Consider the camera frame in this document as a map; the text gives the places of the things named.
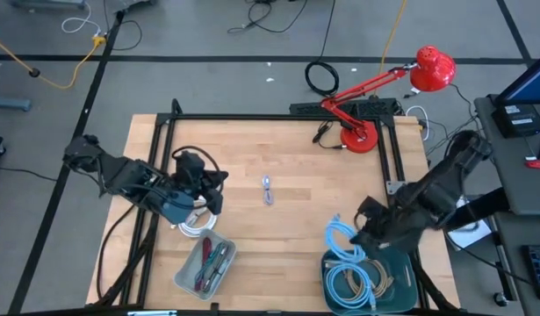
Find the wooden tabletop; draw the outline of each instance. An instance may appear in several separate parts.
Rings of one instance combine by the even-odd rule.
[[[428,165],[417,121],[397,117],[396,131],[408,181],[420,179]],[[146,160],[153,136],[155,115],[135,115],[124,155]],[[320,122],[260,120],[179,120],[172,149],[183,145],[202,147],[221,169],[229,172],[223,192],[223,212],[214,230],[233,240],[236,258],[211,300],[221,310],[282,310],[327,312],[320,285],[320,259],[327,250],[324,230],[340,213],[351,223],[367,196],[385,203],[385,189],[378,149],[367,154],[322,149],[311,142]],[[166,128],[161,135],[164,140]],[[322,143],[339,143],[339,124]],[[387,139],[387,152],[391,149]],[[392,174],[394,166],[390,160]],[[170,161],[169,172],[175,162]],[[275,204],[263,203],[262,177],[270,176]],[[114,197],[104,232],[128,208]],[[105,291],[126,265],[133,234],[133,212],[113,232],[104,255],[102,289]],[[174,282],[195,240],[171,229],[161,219],[149,278],[146,308],[209,309],[204,302]],[[459,305],[443,234],[426,231],[421,239],[423,268],[446,298]],[[140,270],[133,277],[136,297]],[[95,277],[88,302],[97,300]]]

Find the green tray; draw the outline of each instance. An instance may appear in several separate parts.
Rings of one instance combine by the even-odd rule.
[[[416,288],[416,280],[412,271],[412,265],[410,264],[410,258],[408,254],[401,253],[395,248],[385,248],[380,251],[373,251],[367,253],[369,259],[375,259],[381,262],[385,267],[387,274],[394,278],[392,285],[386,290],[385,294],[380,298],[377,298],[377,310],[372,311],[369,304],[355,310],[347,309],[338,305],[331,297],[329,297],[325,286],[326,278],[325,274],[328,269],[325,267],[325,260],[339,260],[338,257],[328,250],[322,260],[320,261],[321,273],[320,278],[322,281],[322,291],[324,299],[332,311],[336,315],[341,316],[357,316],[357,315],[372,315],[381,313],[395,313],[405,312],[415,307],[418,300],[418,290]],[[378,271],[369,262],[363,261],[358,263],[359,266],[369,274],[369,278],[373,283],[378,283]],[[340,273],[334,280],[334,287],[340,297],[349,298],[353,296],[353,292],[348,287],[348,283]]]

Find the computer screen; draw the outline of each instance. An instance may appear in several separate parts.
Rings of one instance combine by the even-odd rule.
[[[498,97],[503,104],[540,104],[540,60]]]

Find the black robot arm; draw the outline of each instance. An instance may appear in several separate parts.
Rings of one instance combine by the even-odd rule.
[[[181,149],[186,148],[203,151],[196,147]],[[223,196],[216,188],[222,189],[228,173],[219,170],[209,155],[215,171],[205,170],[204,161],[187,150],[178,149],[172,157],[176,173],[169,176],[144,161],[111,156],[98,145],[96,136],[84,135],[67,146],[63,162],[76,173],[97,173],[100,196],[119,195],[140,208],[159,213],[172,224],[184,222],[194,208],[206,206],[213,214],[220,214]],[[199,196],[206,203],[194,207]]]
[[[478,133],[457,133],[445,158],[418,182],[402,185],[389,197],[389,207],[372,197],[362,202],[355,222],[359,215],[367,220],[350,242],[366,248],[416,249],[425,229],[441,229],[451,219],[465,178],[491,153],[490,144]]]

